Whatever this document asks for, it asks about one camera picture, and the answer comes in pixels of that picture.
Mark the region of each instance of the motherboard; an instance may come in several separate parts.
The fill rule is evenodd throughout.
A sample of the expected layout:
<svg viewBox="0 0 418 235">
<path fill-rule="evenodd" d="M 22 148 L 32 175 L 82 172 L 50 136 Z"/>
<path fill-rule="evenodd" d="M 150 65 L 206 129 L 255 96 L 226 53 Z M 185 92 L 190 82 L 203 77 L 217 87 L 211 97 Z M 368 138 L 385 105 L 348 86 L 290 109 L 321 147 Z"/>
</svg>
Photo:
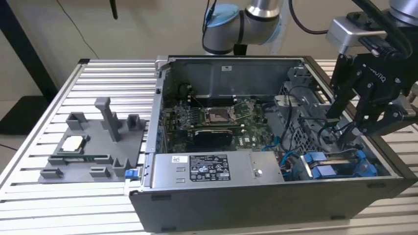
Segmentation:
<svg viewBox="0 0 418 235">
<path fill-rule="evenodd" d="M 179 100 L 165 109 L 167 152 L 263 151 L 275 139 L 263 105 L 253 97 Z"/>
</svg>

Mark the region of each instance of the green circuit board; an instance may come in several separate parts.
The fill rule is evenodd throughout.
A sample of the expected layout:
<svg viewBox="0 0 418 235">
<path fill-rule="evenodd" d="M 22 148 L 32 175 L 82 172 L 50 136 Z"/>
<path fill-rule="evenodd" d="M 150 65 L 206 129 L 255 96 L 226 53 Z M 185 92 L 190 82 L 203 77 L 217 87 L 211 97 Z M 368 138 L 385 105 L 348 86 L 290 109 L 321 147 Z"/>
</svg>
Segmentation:
<svg viewBox="0 0 418 235">
<path fill-rule="evenodd" d="M 230 107 L 195 107 L 191 109 L 186 107 L 187 104 L 182 106 L 182 108 L 175 108 L 182 114 L 166 117 L 170 152 L 187 152 L 187 145 L 193 144 L 193 133 L 198 130 L 229 130 L 234 133 L 231 145 L 218 151 L 239 149 L 261 151 L 266 145 L 273 144 L 274 138 L 262 105 L 254 99 L 238 99 L 237 104 Z"/>
</svg>

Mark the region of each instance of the warning label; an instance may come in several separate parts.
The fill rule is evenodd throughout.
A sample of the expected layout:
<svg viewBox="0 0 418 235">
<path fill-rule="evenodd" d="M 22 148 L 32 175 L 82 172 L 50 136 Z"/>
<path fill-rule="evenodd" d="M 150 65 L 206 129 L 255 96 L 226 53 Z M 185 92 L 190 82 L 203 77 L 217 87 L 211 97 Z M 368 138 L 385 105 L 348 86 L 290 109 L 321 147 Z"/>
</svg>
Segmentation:
<svg viewBox="0 0 418 235">
<path fill-rule="evenodd" d="M 191 155 L 190 180 L 193 182 L 231 180 L 227 155 Z"/>
</svg>

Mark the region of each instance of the white wall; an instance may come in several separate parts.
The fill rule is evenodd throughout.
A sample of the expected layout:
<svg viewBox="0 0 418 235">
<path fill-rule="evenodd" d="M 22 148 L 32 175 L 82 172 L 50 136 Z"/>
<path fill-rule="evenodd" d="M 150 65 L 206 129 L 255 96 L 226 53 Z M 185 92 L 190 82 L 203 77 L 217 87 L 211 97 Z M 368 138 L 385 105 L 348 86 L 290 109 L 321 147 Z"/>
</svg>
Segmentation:
<svg viewBox="0 0 418 235">
<path fill-rule="evenodd" d="M 350 0 L 294 0 L 301 21 L 312 29 L 329 28 L 333 17 L 357 7 Z M 94 58 L 56 0 L 10 0 L 20 24 L 47 70 L 63 84 L 80 58 Z M 101 59 L 153 59 L 157 55 L 202 54 L 202 21 L 206 0 L 118 0 L 114 20 L 109 0 L 60 0 Z M 219 0 L 243 9 L 250 0 Z M 376 0 L 380 7 L 388 0 Z M 249 47 L 249 54 L 266 55 L 269 46 Z M 325 36 L 302 32 L 289 20 L 283 55 L 336 58 Z"/>
<path fill-rule="evenodd" d="M 0 31 L 0 101 L 26 95 L 40 95 L 40 91 Z"/>
</svg>

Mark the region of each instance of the metal slotted table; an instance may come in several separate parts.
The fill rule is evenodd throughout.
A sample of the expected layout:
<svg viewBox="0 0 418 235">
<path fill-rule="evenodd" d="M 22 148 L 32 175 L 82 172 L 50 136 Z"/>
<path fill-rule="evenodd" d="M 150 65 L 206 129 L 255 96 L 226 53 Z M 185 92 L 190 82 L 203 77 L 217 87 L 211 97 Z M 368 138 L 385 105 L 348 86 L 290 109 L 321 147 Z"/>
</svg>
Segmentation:
<svg viewBox="0 0 418 235">
<path fill-rule="evenodd" d="M 0 175 L 2 234 L 147 234 L 125 196 L 125 182 L 38 183 L 40 169 L 67 129 L 71 112 L 87 119 L 102 117 L 95 98 L 110 96 L 119 118 L 139 114 L 150 119 L 155 87 L 154 60 L 91 60 L 79 64 L 55 101 Z M 336 61 L 320 60 L 332 76 Z M 385 136 L 394 151 L 418 174 L 418 127 L 409 126 Z M 147 143 L 145 135 L 142 150 Z M 418 185 L 397 198 L 380 200 L 352 220 L 305 223 L 217 231 L 197 234 L 305 234 L 372 235 L 418 234 Z"/>
</svg>

